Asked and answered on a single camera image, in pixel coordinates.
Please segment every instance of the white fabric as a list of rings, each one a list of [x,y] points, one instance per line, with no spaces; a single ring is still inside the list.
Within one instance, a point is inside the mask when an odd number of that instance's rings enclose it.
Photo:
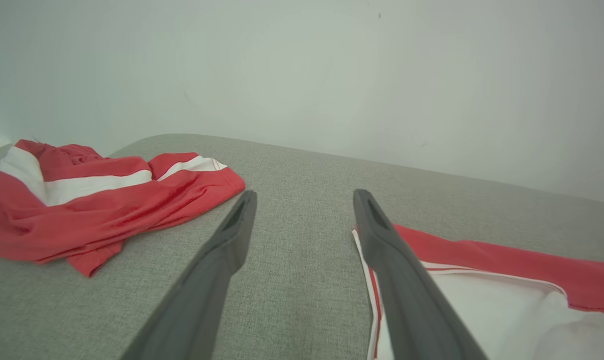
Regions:
[[[162,181],[180,170],[218,171],[226,167],[215,159],[198,155],[189,161],[176,162],[158,180]],[[101,175],[44,181],[37,158],[16,146],[12,146],[0,162],[0,171],[21,181],[28,191],[48,207],[68,203],[103,190],[130,187],[152,180],[151,171],[139,170],[124,176]]]
[[[359,244],[356,232],[354,238]],[[450,264],[423,265],[488,358],[604,359],[604,314],[569,309],[558,285]],[[390,360],[393,350],[383,311],[381,318],[377,358]]]
[[[169,170],[164,173],[164,175],[160,176],[158,180],[162,181],[180,170],[217,171],[222,170],[226,167],[226,165],[222,164],[221,162],[215,159],[212,159],[210,157],[201,157],[200,155],[197,155],[196,157],[193,157],[191,160],[188,160],[186,162],[176,162],[173,166],[169,168]]]
[[[362,264],[365,264],[364,256],[362,255],[362,246],[359,241],[356,241],[357,251],[359,251],[359,260]],[[368,300],[371,302],[371,310],[373,313],[373,323],[371,325],[371,337],[368,340],[368,355],[367,359],[372,359],[375,356],[375,341],[377,341],[377,322],[379,321],[379,314],[377,313],[377,306],[375,306],[375,292],[373,289],[373,281],[371,280],[371,272],[368,271],[367,267],[364,267],[364,278],[366,280],[366,287],[368,288]]]

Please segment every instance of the white wall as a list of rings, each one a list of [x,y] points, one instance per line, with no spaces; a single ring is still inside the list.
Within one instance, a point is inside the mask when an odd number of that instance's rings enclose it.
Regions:
[[[604,0],[0,0],[0,110],[104,155],[202,133],[604,201]]]

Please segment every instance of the white stripe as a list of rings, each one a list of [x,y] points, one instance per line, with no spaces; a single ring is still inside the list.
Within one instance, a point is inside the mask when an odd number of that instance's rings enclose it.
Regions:
[[[224,168],[226,168],[227,166],[220,163],[219,161],[210,158],[210,157],[201,157],[200,155],[197,155],[196,157],[193,157],[192,159],[185,161],[185,162],[176,162],[175,164],[173,164],[173,166],[171,166],[169,168],[169,170],[167,170],[164,175],[160,176],[160,178],[158,178],[158,181],[162,181],[164,179],[166,179],[167,177],[171,176],[172,174],[175,174],[176,172],[180,171],[180,170],[186,170],[186,171],[217,171],[217,170],[222,170]]]
[[[101,191],[112,191],[151,181],[151,171],[140,170],[126,176],[102,175],[75,178],[62,178],[44,182],[46,199],[42,200],[47,207],[61,205],[82,196],[92,195]]]
[[[42,203],[46,199],[44,179],[39,170],[39,162],[32,153],[12,146],[4,159],[0,160],[0,171],[20,180]]]
[[[431,276],[437,276],[437,275],[443,276],[443,275],[450,275],[450,274],[480,274],[480,275],[487,275],[487,276],[497,276],[500,278],[510,278],[510,279],[528,281],[531,283],[538,283],[540,285],[545,285],[547,287],[550,287],[551,289],[555,290],[556,292],[560,292],[565,298],[569,298],[569,295],[567,294],[566,290],[564,290],[560,285],[553,284],[552,282],[549,282],[549,281],[537,280],[536,278],[507,275],[505,273],[483,271],[483,270],[479,270],[479,269],[455,268],[456,267],[455,265],[444,265],[444,264],[441,264],[441,265],[450,266],[453,269],[427,269],[428,273]]]
[[[159,180],[164,180],[180,170],[217,171],[226,167],[215,159],[198,155],[186,162],[176,162]],[[47,207],[62,205],[105,190],[144,184],[152,179],[150,170],[140,170],[125,176],[101,175],[44,181],[37,158],[16,146],[12,146],[0,162],[0,171],[23,182],[28,191]]]
[[[373,360],[375,357],[375,345],[377,341],[377,322],[379,321],[379,314],[377,313],[377,303],[375,302],[375,292],[373,289],[373,281],[371,280],[371,274],[368,271],[368,265],[364,260],[364,255],[362,253],[362,245],[359,243],[359,237],[357,235],[357,231],[353,230],[353,237],[355,239],[355,245],[357,246],[357,251],[359,253],[359,260],[362,262],[362,267],[364,269],[364,279],[366,280],[366,287],[368,287],[368,300],[371,303],[371,308],[373,312],[373,323],[371,325],[371,336],[368,340],[368,355],[366,356],[367,360]]]
[[[467,270],[473,270],[476,271],[477,269],[473,269],[473,268],[468,268],[466,266],[460,266],[460,265],[448,265],[448,264],[436,264],[434,262],[427,262],[427,261],[422,261],[420,260],[421,264],[423,267],[425,267],[426,269],[450,269],[450,268],[456,268],[456,269],[467,269]]]

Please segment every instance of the red and white shirt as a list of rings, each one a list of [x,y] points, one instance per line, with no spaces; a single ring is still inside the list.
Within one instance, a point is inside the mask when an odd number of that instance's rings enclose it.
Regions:
[[[194,152],[146,162],[20,140],[0,162],[0,257],[66,258],[92,276],[128,237],[185,223],[243,190],[231,169]]]
[[[604,359],[604,262],[395,228],[488,358]],[[375,272],[353,235],[373,306],[368,359],[393,359]]]

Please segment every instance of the gray couch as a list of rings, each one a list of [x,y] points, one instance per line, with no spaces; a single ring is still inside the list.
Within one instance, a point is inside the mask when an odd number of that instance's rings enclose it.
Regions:
[[[604,262],[604,203],[379,162],[192,134],[137,141],[113,157],[196,151],[258,192],[244,267],[232,278],[215,359],[365,359],[371,314],[350,231],[352,191],[394,223]],[[136,235],[84,278],[63,260],[0,259],[0,360],[115,360],[235,199]]]

